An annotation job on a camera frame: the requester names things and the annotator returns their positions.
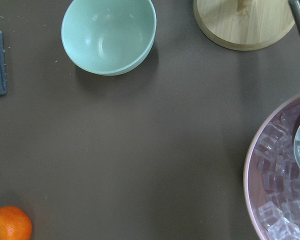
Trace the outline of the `mint green bowl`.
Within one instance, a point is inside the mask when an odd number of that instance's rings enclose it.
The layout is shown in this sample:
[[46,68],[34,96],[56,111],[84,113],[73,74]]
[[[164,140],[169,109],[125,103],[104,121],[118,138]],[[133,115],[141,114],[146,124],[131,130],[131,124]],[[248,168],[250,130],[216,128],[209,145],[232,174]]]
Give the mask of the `mint green bowl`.
[[61,25],[70,60],[102,76],[139,66],[154,44],[157,16],[150,0],[74,0]]

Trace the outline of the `pink bowl of ice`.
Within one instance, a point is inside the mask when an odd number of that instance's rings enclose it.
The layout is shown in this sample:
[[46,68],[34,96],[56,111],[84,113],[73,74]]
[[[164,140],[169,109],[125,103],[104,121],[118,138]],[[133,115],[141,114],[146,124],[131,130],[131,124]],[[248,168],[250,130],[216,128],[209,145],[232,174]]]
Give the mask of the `pink bowl of ice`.
[[245,202],[261,240],[300,240],[300,163],[293,150],[299,124],[300,94],[267,117],[245,158]]

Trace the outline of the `wooden cup stand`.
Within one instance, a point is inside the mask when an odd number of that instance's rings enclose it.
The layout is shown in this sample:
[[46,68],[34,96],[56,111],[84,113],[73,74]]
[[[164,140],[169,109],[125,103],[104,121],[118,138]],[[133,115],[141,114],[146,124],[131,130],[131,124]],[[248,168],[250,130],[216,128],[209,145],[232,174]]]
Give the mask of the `wooden cup stand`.
[[208,39],[235,51],[266,48],[295,24],[286,0],[195,0],[193,12]]

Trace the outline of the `orange mandarin fruit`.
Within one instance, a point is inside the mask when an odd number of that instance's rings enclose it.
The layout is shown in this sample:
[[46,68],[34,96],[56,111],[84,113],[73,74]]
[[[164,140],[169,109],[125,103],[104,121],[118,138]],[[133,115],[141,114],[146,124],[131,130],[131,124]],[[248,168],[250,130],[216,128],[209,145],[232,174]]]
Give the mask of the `orange mandarin fruit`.
[[0,207],[0,240],[30,240],[33,225],[28,215],[16,206]]

